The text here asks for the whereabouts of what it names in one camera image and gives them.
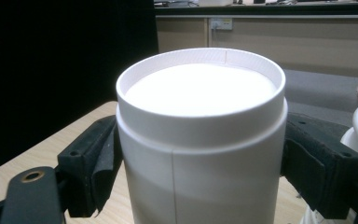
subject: white object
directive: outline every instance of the white object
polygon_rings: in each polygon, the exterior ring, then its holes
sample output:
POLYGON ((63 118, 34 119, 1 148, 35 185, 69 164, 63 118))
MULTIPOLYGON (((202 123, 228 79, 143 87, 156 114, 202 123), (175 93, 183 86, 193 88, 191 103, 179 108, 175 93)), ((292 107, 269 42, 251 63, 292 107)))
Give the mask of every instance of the white object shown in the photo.
POLYGON ((273 61, 183 49, 128 68, 117 123, 136 224, 272 224, 287 116, 273 61))
POLYGON ((224 7, 232 3, 232 0, 199 0, 200 7, 224 7))

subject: wooden table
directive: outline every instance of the wooden table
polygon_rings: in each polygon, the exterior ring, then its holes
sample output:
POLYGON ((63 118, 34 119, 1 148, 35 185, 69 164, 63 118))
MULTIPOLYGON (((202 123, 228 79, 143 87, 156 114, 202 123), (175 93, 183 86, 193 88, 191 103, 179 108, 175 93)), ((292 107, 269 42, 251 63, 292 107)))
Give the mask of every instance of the wooden table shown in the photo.
MULTIPOLYGON (((9 180, 22 171, 37 167, 56 167, 57 155, 75 140, 92 122, 116 113, 116 102, 108 102, 91 111, 45 141, 30 148, 20 156, 0 166, 0 201, 7 193, 9 180)), ((275 224, 298 223, 304 214, 306 204, 297 197, 296 190, 282 177, 278 191, 275 224)), ((124 163, 117 174, 110 199, 100 215, 90 218, 70 218, 65 214, 67 223, 133 223, 130 194, 127 185, 124 163)))

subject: screw hole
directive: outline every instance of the screw hole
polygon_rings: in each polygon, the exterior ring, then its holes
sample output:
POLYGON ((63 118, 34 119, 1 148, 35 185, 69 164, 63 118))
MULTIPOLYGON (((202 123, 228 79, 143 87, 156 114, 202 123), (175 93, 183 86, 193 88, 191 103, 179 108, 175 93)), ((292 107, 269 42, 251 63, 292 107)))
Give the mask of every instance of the screw hole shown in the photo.
POLYGON ((344 157, 351 157, 351 153, 349 153, 349 152, 343 152, 342 155, 344 157))
POLYGON ((71 153, 69 153, 69 155, 71 156, 78 156, 79 152, 78 151, 71 151, 71 153))
POLYGON ((43 171, 33 171, 27 175, 25 175, 21 182, 22 183, 29 183, 29 182, 34 182, 40 178, 42 178, 45 175, 45 172, 43 171))

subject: black clamp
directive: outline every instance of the black clamp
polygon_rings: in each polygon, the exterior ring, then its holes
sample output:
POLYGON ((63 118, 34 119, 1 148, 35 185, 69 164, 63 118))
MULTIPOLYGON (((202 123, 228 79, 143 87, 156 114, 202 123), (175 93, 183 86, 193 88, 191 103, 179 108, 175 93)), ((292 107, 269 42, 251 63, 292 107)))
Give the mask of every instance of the black clamp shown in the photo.
POLYGON ((281 174, 327 219, 346 219, 350 208, 358 215, 358 153, 340 143, 348 129, 293 113, 287 118, 281 174))

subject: white container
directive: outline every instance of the white container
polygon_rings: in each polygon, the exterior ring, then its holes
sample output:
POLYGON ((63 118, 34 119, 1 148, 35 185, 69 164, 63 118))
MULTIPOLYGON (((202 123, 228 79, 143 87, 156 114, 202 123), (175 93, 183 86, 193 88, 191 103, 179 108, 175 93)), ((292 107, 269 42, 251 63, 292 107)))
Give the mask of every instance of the white container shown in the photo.
POLYGON ((235 49, 177 50, 128 68, 117 123, 135 223, 273 223, 284 85, 276 63, 235 49))
POLYGON ((200 7, 224 7, 232 3, 232 0, 199 0, 200 7))

